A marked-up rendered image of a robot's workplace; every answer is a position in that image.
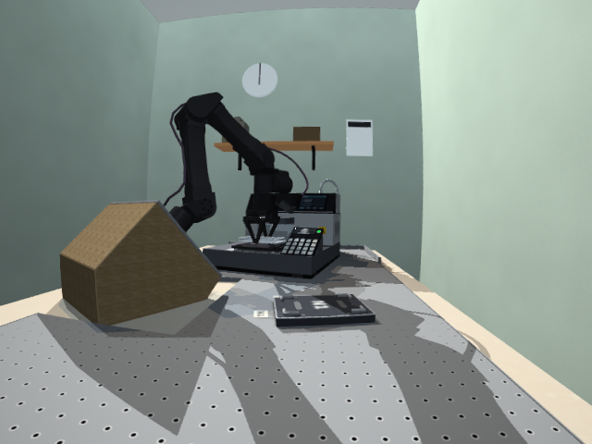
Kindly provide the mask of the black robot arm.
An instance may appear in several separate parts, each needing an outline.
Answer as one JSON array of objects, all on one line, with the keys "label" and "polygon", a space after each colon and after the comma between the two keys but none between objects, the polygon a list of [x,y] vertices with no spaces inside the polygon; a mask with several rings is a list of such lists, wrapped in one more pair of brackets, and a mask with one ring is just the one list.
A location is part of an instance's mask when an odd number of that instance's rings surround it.
[{"label": "black robot arm", "polygon": [[289,172],[274,167],[273,152],[229,113],[221,103],[223,98],[219,92],[193,96],[174,117],[183,144],[186,184],[183,205],[174,206],[169,213],[185,232],[193,223],[199,223],[216,213],[216,195],[212,192],[206,162],[206,123],[218,131],[244,159],[243,163],[249,167],[250,175],[254,176],[253,191],[273,192],[258,193],[258,210],[277,210],[280,207],[292,214],[297,206],[298,194],[290,193],[292,180]]}]

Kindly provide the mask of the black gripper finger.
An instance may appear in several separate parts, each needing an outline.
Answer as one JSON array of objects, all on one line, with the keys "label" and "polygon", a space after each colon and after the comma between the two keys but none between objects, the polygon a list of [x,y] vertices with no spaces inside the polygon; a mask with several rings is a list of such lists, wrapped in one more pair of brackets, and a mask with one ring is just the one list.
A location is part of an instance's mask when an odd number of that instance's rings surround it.
[{"label": "black gripper finger", "polygon": [[[248,231],[249,231],[249,233],[251,235],[251,238],[253,240],[253,243],[258,243],[259,240],[260,240],[260,238],[261,238],[261,235],[262,235],[262,232],[263,232],[263,229],[264,229],[264,226],[265,226],[266,219],[243,218],[243,222],[244,222],[246,228],[248,229]],[[257,232],[256,238],[255,238],[255,236],[253,234],[253,230],[252,230],[251,224],[259,224],[259,228],[258,228],[258,232]]]},{"label": "black gripper finger", "polygon": [[273,224],[273,227],[271,228],[271,231],[270,231],[269,235],[267,235],[266,227],[265,226],[264,226],[264,229],[263,229],[263,233],[264,233],[264,236],[265,237],[272,237],[272,235],[273,235],[273,233],[274,233],[274,231],[275,231],[275,229],[276,229],[276,227],[278,225],[278,222],[280,221],[280,218],[259,218],[259,219],[266,219],[266,223],[274,223]]}]

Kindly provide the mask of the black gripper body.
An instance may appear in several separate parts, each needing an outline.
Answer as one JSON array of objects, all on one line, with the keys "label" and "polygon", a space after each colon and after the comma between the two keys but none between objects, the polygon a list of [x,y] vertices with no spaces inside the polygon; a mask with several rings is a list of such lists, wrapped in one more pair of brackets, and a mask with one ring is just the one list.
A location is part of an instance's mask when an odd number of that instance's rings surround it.
[{"label": "black gripper body", "polygon": [[[246,210],[246,216],[243,218],[259,219],[259,216],[265,218],[280,218],[278,210],[258,210],[258,193],[272,193],[270,191],[258,191],[253,193],[253,210]],[[254,211],[258,210],[258,211]],[[259,215],[263,214],[263,215]]]}]

